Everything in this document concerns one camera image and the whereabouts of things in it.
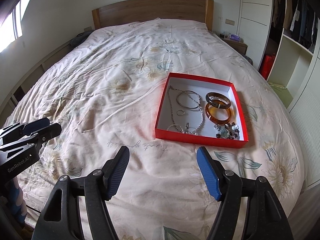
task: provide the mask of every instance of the floral bedspread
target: floral bedspread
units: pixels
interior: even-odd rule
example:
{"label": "floral bedspread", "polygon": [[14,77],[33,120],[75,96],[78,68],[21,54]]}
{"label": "floral bedspread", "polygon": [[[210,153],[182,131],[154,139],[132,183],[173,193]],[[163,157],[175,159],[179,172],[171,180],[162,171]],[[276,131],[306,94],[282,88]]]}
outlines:
{"label": "floral bedspread", "polygon": [[[19,176],[27,205],[41,210],[59,176],[86,176],[126,145],[129,165],[107,203],[119,238],[206,239],[220,204],[209,195],[197,165],[199,145],[154,134],[169,72],[235,85],[250,141],[242,149],[207,149],[241,177],[266,176],[289,215],[304,165],[286,109],[258,72],[205,24],[161,19],[95,31],[18,104],[6,124],[48,117],[63,129],[41,149],[40,161]],[[80,203],[90,239],[84,200]],[[245,208],[243,202],[234,239],[241,238]],[[27,222],[35,224],[37,217],[30,213]]]}

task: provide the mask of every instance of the red bag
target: red bag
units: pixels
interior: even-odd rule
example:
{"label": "red bag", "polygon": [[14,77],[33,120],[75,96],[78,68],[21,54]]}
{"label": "red bag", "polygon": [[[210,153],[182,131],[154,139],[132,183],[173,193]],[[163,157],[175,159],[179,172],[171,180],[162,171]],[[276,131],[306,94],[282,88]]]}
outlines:
{"label": "red bag", "polygon": [[259,73],[261,74],[261,76],[263,76],[263,78],[265,80],[268,79],[268,76],[270,74],[271,68],[273,66],[273,63],[276,59],[276,54],[273,55],[264,55],[261,67],[259,69]]}

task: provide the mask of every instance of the bolt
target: bolt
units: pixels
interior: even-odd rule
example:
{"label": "bolt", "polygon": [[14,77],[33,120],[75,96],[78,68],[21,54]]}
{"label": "bolt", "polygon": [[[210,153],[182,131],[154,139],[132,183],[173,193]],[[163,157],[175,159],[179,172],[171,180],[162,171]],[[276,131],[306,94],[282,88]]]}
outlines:
{"label": "bolt", "polygon": [[264,183],[264,182],[267,182],[267,179],[265,177],[263,177],[263,176],[260,176],[259,177],[259,181]]}
{"label": "bolt", "polygon": [[92,174],[94,176],[99,176],[101,173],[102,173],[102,170],[97,169],[97,170],[94,170]]}
{"label": "bolt", "polygon": [[67,179],[68,179],[67,175],[62,175],[59,180],[60,181],[66,181]]}
{"label": "bolt", "polygon": [[231,170],[226,170],[225,172],[224,172],[227,176],[233,176],[233,171],[231,171]]}

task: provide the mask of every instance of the brown bracelet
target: brown bracelet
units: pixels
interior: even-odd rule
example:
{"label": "brown bracelet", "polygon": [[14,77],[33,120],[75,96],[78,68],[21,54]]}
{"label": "brown bracelet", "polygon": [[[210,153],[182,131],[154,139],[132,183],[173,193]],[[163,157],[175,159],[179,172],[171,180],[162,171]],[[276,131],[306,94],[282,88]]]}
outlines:
{"label": "brown bracelet", "polygon": [[215,93],[215,92],[208,93],[205,96],[205,100],[207,101],[208,104],[214,106],[215,108],[227,109],[231,107],[230,99],[219,93]]}
{"label": "brown bracelet", "polygon": [[[213,102],[215,104],[221,104],[221,105],[225,105],[226,103],[221,101],[221,100],[218,100],[218,99],[215,99],[213,100]],[[218,120],[216,118],[213,117],[213,110],[216,111],[216,107],[212,106],[211,104],[206,104],[205,106],[205,114],[207,115],[207,117],[209,118],[209,120],[213,123],[216,123],[216,124],[219,124],[219,125],[225,125],[226,123],[230,122],[231,120],[231,116],[232,116],[232,113],[231,113],[231,109],[230,108],[225,108],[225,110],[227,111],[228,113],[228,118],[226,120]]]}

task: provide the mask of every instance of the electrical socket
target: electrical socket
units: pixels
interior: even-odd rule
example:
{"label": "electrical socket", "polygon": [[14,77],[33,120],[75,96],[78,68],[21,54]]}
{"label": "electrical socket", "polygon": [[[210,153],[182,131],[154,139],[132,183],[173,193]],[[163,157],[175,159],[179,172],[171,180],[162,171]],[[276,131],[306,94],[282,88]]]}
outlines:
{"label": "electrical socket", "polygon": [[83,30],[84,30],[84,32],[92,31],[92,27],[89,26],[89,27],[84,28]]}
{"label": "electrical socket", "polygon": [[229,19],[226,19],[226,24],[229,24],[229,25],[235,25],[235,21],[232,21],[232,20],[229,20]]}

